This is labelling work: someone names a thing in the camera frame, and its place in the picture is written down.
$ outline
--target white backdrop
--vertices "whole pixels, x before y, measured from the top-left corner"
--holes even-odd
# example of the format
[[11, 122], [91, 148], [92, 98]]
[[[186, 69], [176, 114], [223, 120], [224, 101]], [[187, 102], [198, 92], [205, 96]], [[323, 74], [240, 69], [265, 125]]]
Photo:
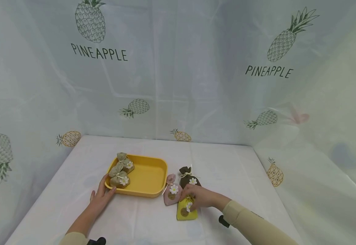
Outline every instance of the white backdrop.
[[[0, 0], [0, 134], [13, 152], [0, 244], [70, 151], [58, 135], [177, 140], [174, 129], [252, 145], [266, 170], [273, 158], [305, 243], [356, 244], [356, 1], [105, 0], [103, 18], [79, 17], [80, 2]], [[305, 7], [319, 16], [271, 62]]]

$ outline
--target flower decoration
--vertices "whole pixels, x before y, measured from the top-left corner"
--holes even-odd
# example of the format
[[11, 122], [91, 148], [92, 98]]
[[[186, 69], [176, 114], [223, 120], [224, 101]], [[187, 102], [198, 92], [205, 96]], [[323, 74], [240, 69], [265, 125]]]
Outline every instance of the flower decoration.
[[192, 202], [189, 201], [189, 203], [186, 205], [186, 211], [188, 211], [190, 213], [190, 207], [191, 205], [193, 205]]
[[130, 161], [130, 162], [126, 165], [126, 167], [127, 167], [128, 169], [131, 169], [131, 168], [133, 167], [133, 162]]
[[178, 190], [179, 189], [178, 189], [178, 186], [176, 184], [171, 185], [171, 187], [170, 187], [171, 194], [176, 195], [178, 193]]
[[197, 184], [197, 179], [196, 178], [191, 178], [189, 180], [189, 184], [196, 185]]
[[119, 180], [119, 183], [121, 183], [121, 185], [125, 186], [127, 183], [129, 183], [129, 178], [124, 176]]

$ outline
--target yellow tray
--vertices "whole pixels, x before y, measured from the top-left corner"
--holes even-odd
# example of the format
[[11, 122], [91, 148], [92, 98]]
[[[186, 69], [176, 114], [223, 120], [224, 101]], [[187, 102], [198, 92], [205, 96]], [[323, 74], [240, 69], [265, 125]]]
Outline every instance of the yellow tray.
[[[129, 154], [127, 156], [134, 164], [134, 170], [128, 174], [130, 184], [124, 189], [117, 188], [116, 193], [150, 198], [159, 196], [164, 190], [167, 180], [167, 163], [160, 158]], [[117, 163], [118, 159], [115, 158], [107, 173]], [[107, 188], [112, 189], [110, 186], [110, 177], [107, 178], [105, 185]]]

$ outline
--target orange pineapple drawing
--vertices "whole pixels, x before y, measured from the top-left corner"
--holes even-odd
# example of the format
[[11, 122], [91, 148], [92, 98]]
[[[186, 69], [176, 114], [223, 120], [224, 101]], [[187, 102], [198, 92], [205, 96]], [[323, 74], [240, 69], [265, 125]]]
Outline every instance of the orange pineapple drawing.
[[69, 131], [64, 135], [57, 136], [57, 145], [61, 146], [62, 144], [67, 147], [74, 147], [81, 138], [80, 132]]
[[186, 141], [186, 142], [191, 141], [190, 135], [186, 134], [185, 132], [178, 131], [178, 129], [174, 129], [170, 131], [170, 134], [173, 134], [175, 139], [177, 139], [177, 141]]
[[268, 158], [268, 161], [270, 162], [270, 167], [267, 172], [268, 178], [272, 182], [273, 186], [277, 187], [283, 182], [283, 171], [276, 166], [275, 160]]

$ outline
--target beige sleeve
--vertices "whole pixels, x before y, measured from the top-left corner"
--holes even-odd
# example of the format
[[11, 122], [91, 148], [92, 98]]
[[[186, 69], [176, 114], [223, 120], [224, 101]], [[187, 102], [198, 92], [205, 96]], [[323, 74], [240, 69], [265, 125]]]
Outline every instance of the beige sleeve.
[[87, 245], [89, 239], [85, 237], [84, 234], [79, 232], [70, 232], [66, 234], [59, 245]]
[[223, 215], [252, 245], [298, 245], [276, 226], [235, 201], [227, 204]]

